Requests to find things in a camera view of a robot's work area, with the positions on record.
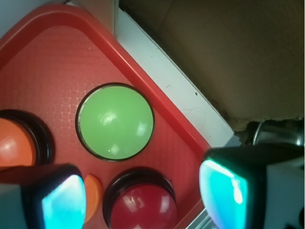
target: cardboard box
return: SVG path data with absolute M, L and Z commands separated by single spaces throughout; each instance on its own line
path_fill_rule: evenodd
M 304 117 L 304 1 L 121 0 L 235 131 Z

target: white wall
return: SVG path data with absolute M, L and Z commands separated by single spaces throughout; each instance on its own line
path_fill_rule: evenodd
M 33 9 L 65 0 L 0 0 L 0 38 Z

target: white surface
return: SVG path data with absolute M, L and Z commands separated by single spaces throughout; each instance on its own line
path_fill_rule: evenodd
M 65 0 L 0 0 L 0 38 L 35 8 L 63 2 Z
M 160 47 L 122 10 L 119 10 L 117 39 L 211 147 L 227 144 L 234 134 L 230 126 Z
M 225 145 L 225 147 L 238 147 L 242 143 L 240 142 L 239 137 L 233 136 L 230 141 Z

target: black ring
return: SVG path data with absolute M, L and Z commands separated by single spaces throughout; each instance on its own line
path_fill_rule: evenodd
M 36 149 L 35 165 L 50 164 L 54 158 L 54 141 L 45 123 L 33 114 L 19 110 L 1 110 L 0 118 L 17 122 L 31 135 Z
M 119 174 L 107 187 L 103 200 L 103 217 L 109 228 L 111 228 L 112 207 L 117 197 L 126 189 L 137 184 L 155 184 L 164 188 L 176 201 L 175 193 L 171 183 L 159 172 L 150 168 L 133 168 Z
M 87 98 L 95 91 L 101 89 L 101 88 L 106 88 L 106 87 L 112 87 L 112 86 L 122 86 L 122 87 L 127 87 L 129 89 L 132 89 L 134 90 L 135 92 L 139 93 L 147 102 L 147 104 L 149 105 L 151 111 L 152 111 L 152 123 L 153 123 L 153 126 L 152 126 L 152 134 L 150 136 L 150 138 L 148 139 L 147 143 L 145 146 L 143 146 L 143 148 L 141 150 L 139 150 L 139 152 L 137 152 L 136 154 L 130 156 L 130 157 L 126 157 L 126 158 L 123 158 L 123 159 L 110 159 L 110 158 L 107 158 L 107 157 L 104 157 L 104 156 L 101 156 L 97 153 L 95 153 L 93 150 L 90 149 L 90 147 L 85 143 L 85 141 L 83 140 L 81 134 L 79 133 L 79 126 L 78 126 L 78 117 L 79 117 L 79 113 L 81 111 L 81 107 L 82 105 L 84 104 L 84 102 L 87 100 Z M 153 108 L 152 106 L 150 105 L 148 99 L 145 97 L 145 95 L 140 92 L 138 89 L 128 85 L 128 84 L 125 84 L 125 83 L 105 83 L 105 84 L 102 84 L 100 86 L 97 86 L 95 88 L 93 88 L 91 91 L 89 91 L 85 97 L 83 97 L 83 99 L 81 100 L 78 108 L 77 108 L 77 111 L 76 111 L 76 116 L 75 116 L 75 130 L 76 130 L 76 134 L 77 134 L 77 137 L 79 139 L 79 141 L 81 142 L 82 146 L 90 153 L 92 154 L 93 156 L 99 158 L 99 159 L 102 159 L 102 160 L 105 160 L 105 161 L 110 161 L 110 162 L 118 162 L 118 161 L 125 161 L 125 160 L 128 160 L 134 156 L 137 156 L 139 153 L 141 153 L 148 145 L 148 143 L 150 142 L 151 138 L 152 138 L 152 135 L 153 135 L 153 131 L 154 131 L 154 122 L 155 122 L 155 118 L 154 118 L 154 112 L 153 112 Z

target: teal glowing light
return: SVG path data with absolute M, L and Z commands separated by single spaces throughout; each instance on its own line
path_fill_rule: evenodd
M 218 228 L 246 227 L 247 181 L 212 160 L 200 166 L 200 192 L 210 217 Z
M 83 180 L 72 175 L 42 199 L 46 229 L 81 229 L 86 215 L 86 191 Z

